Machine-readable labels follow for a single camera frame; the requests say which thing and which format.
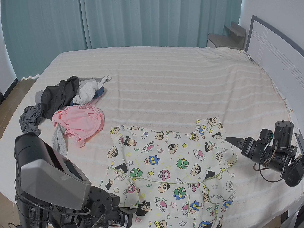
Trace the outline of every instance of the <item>bed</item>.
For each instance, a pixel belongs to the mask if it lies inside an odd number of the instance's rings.
[[[251,30],[259,34],[255,27]],[[258,49],[253,38],[250,43],[254,48],[249,45],[247,51],[255,59]],[[219,116],[229,136],[257,139],[262,128],[274,129],[276,121],[291,117],[295,121],[279,95],[278,85],[249,55],[224,47],[123,47],[61,53],[29,90],[0,140],[0,192],[14,201],[13,150],[16,136],[22,134],[19,117],[23,109],[34,104],[37,91],[72,75],[113,77],[105,83],[105,94],[96,104],[105,115],[103,131],[88,139],[83,148],[77,148],[73,139],[66,139],[67,158],[95,186],[100,185],[106,169],[105,152],[112,146],[112,126],[191,132],[196,119]],[[263,56],[259,54],[260,57],[262,64]],[[52,122],[44,120],[39,129],[40,138],[51,144]],[[227,210],[225,228],[263,227],[301,198],[303,182],[294,188],[283,181],[268,183],[239,149],[234,148],[234,152],[238,161],[229,171],[235,174],[238,196]],[[269,180],[279,178],[270,170],[264,171],[264,176]]]

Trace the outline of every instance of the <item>mattress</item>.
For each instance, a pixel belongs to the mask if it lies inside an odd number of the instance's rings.
[[[123,47],[61,53],[41,74],[13,114],[0,141],[0,192],[14,201],[15,138],[22,134],[19,117],[33,105],[35,93],[72,75],[80,78],[112,75],[96,104],[105,115],[103,131],[83,148],[67,138],[67,158],[99,186],[106,169],[105,152],[112,146],[110,130],[121,124],[190,132],[196,119],[219,116],[228,136],[259,137],[262,128],[289,120],[286,105],[267,73],[248,56],[229,48]],[[40,138],[51,144],[54,126],[39,125]],[[262,227],[298,201],[302,182],[294,188],[283,181],[269,183],[253,170],[253,162],[238,155],[229,170],[237,199],[226,211],[225,228]],[[279,174],[265,170],[277,180]]]

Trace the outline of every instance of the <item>white wall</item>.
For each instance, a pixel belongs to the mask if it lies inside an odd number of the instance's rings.
[[[4,43],[2,26],[1,26],[1,17],[0,17],[0,91],[3,95],[15,79],[16,79],[16,74],[12,67]]]
[[[304,49],[304,0],[242,0],[239,25],[249,33],[251,16],[277,28]]]

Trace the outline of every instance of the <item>curtain fold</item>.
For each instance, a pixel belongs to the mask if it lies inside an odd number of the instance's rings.
[[[227,35],[242,0],[84,0],[92,48],[206,47],[209,33]]]
[[[1,0],[1,21],[19,80],[41,74],[61,52],[87,49],[79,0]]]

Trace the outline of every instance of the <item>white headboard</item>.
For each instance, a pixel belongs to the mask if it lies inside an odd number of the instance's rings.
[[[245,51],[287,99],[291,117],[293,110],[304,133],[304,50],[275,27],[252,16]]]

